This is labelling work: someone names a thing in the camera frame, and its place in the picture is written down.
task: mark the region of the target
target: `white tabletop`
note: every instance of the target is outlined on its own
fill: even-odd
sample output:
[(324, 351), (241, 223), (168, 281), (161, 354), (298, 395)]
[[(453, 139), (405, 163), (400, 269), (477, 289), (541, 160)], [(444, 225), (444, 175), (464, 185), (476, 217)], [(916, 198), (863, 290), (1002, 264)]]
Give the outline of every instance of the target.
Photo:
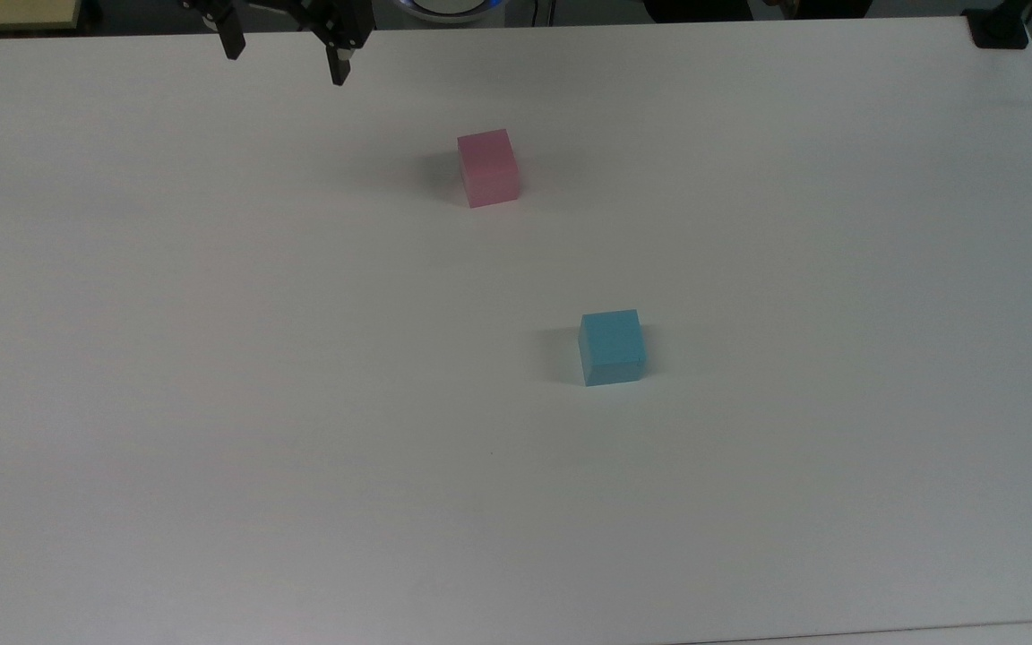
[[(941, 18), (353, 64), (0, 41), (0, 645), (1032, 620), (1032, 50)], [(525, 192), (470, 209), (455, 138), (495, 127)], [(581, 315), (625, 308), (650, 373), (582, 387)]]

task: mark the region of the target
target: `cube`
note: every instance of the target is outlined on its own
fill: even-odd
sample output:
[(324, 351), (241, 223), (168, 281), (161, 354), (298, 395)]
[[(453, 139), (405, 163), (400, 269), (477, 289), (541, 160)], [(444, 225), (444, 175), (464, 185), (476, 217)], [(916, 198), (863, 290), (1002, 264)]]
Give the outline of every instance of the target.
[(507, 130), (459, 136), (456, 148), (470, 207), (519, 197), (519, 169)]
[(634, 309), (585, 314), (579, 340), (585, 385), (624, 384), (643, 377), (648, 352)]

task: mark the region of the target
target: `wooden board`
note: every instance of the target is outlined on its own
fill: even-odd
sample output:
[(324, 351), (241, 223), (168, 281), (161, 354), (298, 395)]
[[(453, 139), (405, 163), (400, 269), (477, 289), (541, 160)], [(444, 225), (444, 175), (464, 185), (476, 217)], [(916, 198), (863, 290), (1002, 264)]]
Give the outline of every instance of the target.
[(0, 0), (0, 31), (73, 29), (82, 0)]

